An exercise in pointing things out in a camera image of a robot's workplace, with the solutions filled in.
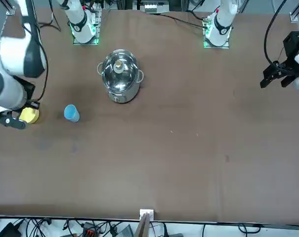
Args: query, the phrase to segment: table surface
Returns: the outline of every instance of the table surface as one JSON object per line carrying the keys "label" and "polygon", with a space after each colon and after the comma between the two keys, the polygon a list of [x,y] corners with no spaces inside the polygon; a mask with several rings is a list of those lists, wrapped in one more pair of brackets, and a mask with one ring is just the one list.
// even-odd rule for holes
{"label": "table surface", "polygon": [[[100,45],[73,46],[55,13],[62,32],[42,29],[41,117],[24,131],[0,125],[0,214],[137,219],[151,208],[160,220],[299,224],[299,91],[259,87],[271,15],[237,15],[226,50],[203,49],[201,29],[132,10],[109,13]],[[49,10],[37,14],[49,21]],[[19,24],[10,17],[5,34],[23,36]],[[271,59],[296,29],[277,17]],[[96,69],[119,48],[145,74],[127,104],[108,98]],[[37,95],[43,79],[31,80]],[[64,119],[67,104],[80,122]]]}

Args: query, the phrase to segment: blue plastic cup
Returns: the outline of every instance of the blue plastic cup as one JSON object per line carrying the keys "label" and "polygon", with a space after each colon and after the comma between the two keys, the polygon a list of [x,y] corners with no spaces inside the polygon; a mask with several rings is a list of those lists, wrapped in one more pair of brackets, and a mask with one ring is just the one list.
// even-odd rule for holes
{"label": "blue plastic cup", "polygon": [[78,122],[80,119],[79,112],[74,105],[67,105],[64,111],[64,116],[71,122]]}

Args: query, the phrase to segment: stainless steel pot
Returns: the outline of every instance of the stainless steel pot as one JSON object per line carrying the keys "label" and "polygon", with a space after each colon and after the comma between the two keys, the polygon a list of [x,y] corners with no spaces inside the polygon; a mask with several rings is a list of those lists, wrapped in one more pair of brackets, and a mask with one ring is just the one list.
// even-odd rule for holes
{"label": "stainless steel pot", "polygon": [[109,97],[117,103],[126,103],[134,98],[144,79],[144,73],[138,68],[135,56],[123,49],[109,54],[104,62],[98,64],[97,70],[102,76]]}

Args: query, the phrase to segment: yellow sponge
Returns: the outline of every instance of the yellow sponge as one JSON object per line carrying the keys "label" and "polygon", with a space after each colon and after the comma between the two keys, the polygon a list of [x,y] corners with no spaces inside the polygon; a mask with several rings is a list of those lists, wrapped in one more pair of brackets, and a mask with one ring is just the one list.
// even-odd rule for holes
{"label": "yellow sponge", "polygon": [[19,119],[27,123],[34,123],[39,118],[39,116],[40,116],[39,110],[26,107],[22,110]]}

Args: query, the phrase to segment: pot handle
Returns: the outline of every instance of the pot handle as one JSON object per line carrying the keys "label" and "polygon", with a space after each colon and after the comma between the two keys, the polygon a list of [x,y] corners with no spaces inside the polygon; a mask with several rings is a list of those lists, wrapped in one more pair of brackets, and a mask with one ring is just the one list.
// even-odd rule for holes
{"label": "pot handle", "polygon": [[103,64],[103,62],[102,62],[102,63],[99,63],[98,66],[97,66],[97,68],[96,68],[96,70],[98,71],[98,73],[99,73],[100,75],[102,75],[102,73],[99,72],[99,67],[100,67],[100,65],[102,65],[102,64]]}
{"label": "pot handle", "polygon": [[139,70],[139,72],[142,74],[141,80],[138,80],[137,83],[141,83],[144,79],[144,72],[142,70]]}

